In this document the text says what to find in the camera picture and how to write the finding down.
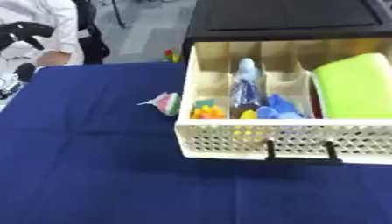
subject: basket compartment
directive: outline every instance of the basket compartment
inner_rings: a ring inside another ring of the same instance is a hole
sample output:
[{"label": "basket compartment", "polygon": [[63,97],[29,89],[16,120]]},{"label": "basket compartment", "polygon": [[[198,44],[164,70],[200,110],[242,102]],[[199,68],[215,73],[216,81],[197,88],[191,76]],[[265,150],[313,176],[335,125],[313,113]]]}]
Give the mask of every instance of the basket compartment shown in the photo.
[{"label": "basket compartment", "polygon": [[363,53],[383,53],[391,60],[391,47],[391,38],[198,43],[176,123],[181,150],[190,158],[265,159],[266,143],[272,140],[277,157],[328,158],[325,143],[331,141],[343,162],[392,164],[391,120],[190,119],[198,99],[214,98],[229,111],[232,74],[244,57],[264,68],[266,80],[260,85],[269,94],[297,99],[297,107],[311,114],[309,87],[299,84],[309,84],[305,71]]}]

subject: black handle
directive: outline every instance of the black handle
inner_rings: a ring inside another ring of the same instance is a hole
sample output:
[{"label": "black handle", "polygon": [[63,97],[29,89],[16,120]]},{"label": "black handle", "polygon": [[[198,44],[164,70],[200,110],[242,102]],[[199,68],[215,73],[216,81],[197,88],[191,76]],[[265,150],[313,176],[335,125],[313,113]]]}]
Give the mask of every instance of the black handle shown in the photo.
[{"label": "black handle", "polygon": [[267,141],[267,152],[268,156],[265,159],[266,161],[274,161],[274,162],[306,162],[306,163],[319,163],[319,162],[327,162],[333,164],[341,164],[341,159],[338,159],[338,155],[335,150],[335,146],[333,142],[326,141],[324,144],[326,148],[326,152],[329,158],[306,158],[306,157],[277,157],[275,151],[275,142],[273,140]]}]

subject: white cloth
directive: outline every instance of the white cloth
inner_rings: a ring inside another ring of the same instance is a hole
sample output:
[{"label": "white cloth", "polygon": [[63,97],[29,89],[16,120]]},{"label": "white cloth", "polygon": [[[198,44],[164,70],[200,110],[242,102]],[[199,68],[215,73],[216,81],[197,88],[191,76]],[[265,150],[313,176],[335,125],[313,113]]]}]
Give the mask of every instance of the white cloth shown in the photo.
[{"label": "white cloth", "polygon": [[0,75],[15,71],[23,63],[35,63],[44,52],[71,53],[68,65],[80,65],[84,56],[78,40],[78,16],[72,0],[0,0],[0,24],[36,22],[55,28],[50,38],[36,39],[44,51],[17,42],[0,52]]}]

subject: black glove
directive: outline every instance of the black glove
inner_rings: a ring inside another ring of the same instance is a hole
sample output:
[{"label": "black glove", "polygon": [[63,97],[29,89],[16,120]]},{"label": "black glove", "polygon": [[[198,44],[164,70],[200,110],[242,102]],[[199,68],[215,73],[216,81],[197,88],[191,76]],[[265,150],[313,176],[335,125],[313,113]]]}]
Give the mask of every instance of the black glove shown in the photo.
[{"label": "black glove", "polygon": [[38,50],[44,50],[44,47],[33,36],[50,38],[53,32],[54,29],[52,27],[37,23],[16,22],[1,24],[0,50],[17,41],[24,41]]}]

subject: blue tablecloth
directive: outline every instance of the blue tablecloth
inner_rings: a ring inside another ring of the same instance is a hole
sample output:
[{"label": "blue tablecloth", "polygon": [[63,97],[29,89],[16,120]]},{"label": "blue tablecloth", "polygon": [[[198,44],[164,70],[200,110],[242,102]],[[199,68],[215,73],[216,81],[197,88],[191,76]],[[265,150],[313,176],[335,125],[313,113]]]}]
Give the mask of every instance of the blue tablecloth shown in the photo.
[{"label": "blue tablecloth", "polygon": [[173,64],[51,67],[0,115],[0,223],[392,222],[392,168],[190,159]]}]

